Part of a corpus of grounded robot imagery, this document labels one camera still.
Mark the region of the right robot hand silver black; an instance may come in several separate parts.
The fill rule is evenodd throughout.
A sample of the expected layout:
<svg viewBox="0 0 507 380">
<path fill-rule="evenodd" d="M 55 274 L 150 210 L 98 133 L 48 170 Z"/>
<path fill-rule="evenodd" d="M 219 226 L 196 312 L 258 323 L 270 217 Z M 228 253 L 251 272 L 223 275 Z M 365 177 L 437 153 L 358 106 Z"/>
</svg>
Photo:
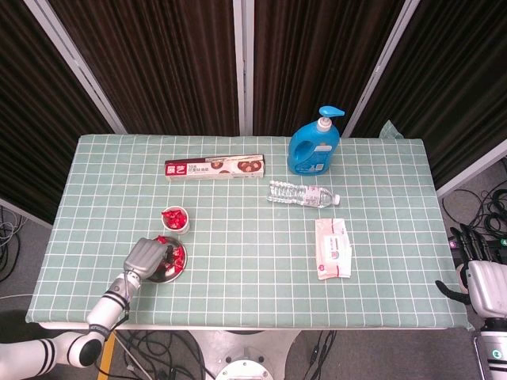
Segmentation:
<svg viewBox="0 0 507 380">
<path fill-rule="evenodd" d="M 439 291 L 451 300 L 471 305 L 485 319 L 506 317 L 506 265 L 496 258 L 485 238 L 462 224 L 451 228 L 463 266 L 458 277 L 465 293 L 453 291 L 443 282 L 435 282 Z"/>
</svg>

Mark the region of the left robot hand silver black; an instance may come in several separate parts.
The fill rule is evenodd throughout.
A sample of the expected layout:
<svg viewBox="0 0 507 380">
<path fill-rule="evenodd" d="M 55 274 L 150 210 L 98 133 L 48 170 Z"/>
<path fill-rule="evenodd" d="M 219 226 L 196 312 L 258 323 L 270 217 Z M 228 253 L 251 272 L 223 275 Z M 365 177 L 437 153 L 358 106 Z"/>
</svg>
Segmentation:
<svg viewBox="0 0 507 380">
<path fill-rule="evenodd" d="M 134 245 L 124 261 L 124 270 L 134 272 L 141 280 L 164 283 L 170 278 L 166 264 L 171 264 L 170 256 L 178 247 L 173 241 L 161 243 L 158 240 L 141 238 Z"/>
</svg>

